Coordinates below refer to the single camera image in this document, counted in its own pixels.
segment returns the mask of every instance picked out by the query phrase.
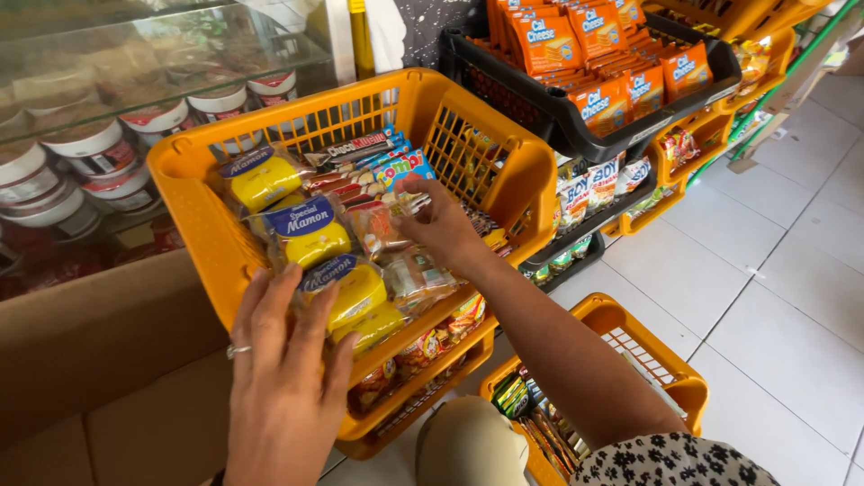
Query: glass display case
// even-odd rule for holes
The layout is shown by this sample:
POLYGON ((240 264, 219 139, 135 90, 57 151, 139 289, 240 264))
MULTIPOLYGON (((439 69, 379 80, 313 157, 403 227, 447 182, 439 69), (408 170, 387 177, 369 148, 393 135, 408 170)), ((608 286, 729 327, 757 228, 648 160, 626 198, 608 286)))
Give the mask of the glass display case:
MULTIPOLYGON (((181 246, 144 163, 149 147, 354 82, 347 7, 345 0, 4 3, 0 300, 181 246)), ((226 150, 242 153, 266 138, 252 134, 226 150)))

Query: beige pants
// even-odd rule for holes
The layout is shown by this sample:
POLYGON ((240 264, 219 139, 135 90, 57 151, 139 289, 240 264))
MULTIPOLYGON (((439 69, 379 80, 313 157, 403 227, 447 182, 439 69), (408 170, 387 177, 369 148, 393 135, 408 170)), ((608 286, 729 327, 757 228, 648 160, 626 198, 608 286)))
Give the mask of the beige pants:
POLYGON ((478 396, 441 405, 417 436, 417 486, 525 486, 528 443, 478 396))

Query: silver ring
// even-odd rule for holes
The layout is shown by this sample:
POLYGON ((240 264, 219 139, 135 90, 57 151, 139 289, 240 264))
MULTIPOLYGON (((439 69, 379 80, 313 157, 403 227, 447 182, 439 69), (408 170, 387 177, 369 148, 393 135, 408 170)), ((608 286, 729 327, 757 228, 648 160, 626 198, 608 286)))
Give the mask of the silver ring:
POLYGON ((233 344, 228 345, 228 349, 226 349, 225 354, 228 356, 229 360, 233 360, 234 356, 237 353, 245 353, 246 351, 252 351, 252 346, 243 346, 241 348, 234 348, 233 344))

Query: hand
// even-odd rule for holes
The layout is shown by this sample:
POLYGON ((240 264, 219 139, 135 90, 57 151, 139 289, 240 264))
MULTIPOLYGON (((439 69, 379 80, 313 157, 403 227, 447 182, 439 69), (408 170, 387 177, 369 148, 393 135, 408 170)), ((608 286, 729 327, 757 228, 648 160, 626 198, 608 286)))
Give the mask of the hand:
POLYGON ((312 485, 345 415, 352 348, 343 338, 321 374, 327 316, 335 280, 295 316, 286 314, 302 269, 290 264, 271 281, 258 268, 246 288, 232 330, 237 348, 231 390, 226 486, 312 485))
POLYGON ((395 222, 405 236, 429 249, 437 265, 471 280, 489 256, 497 258, 440 182, 406 181, 404 187, 411 194, 429 193, 432 202, 416 217, 402 216, 395 222))

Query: floral sleeve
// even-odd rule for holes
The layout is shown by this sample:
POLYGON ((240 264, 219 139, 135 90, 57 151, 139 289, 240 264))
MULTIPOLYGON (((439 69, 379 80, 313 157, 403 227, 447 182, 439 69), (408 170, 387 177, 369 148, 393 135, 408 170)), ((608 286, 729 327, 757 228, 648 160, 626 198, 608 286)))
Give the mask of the floral sleeve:
POLYGON ((669 433, 636 437, 589 454, 570 486, 779 486, 729 444, 669 433))

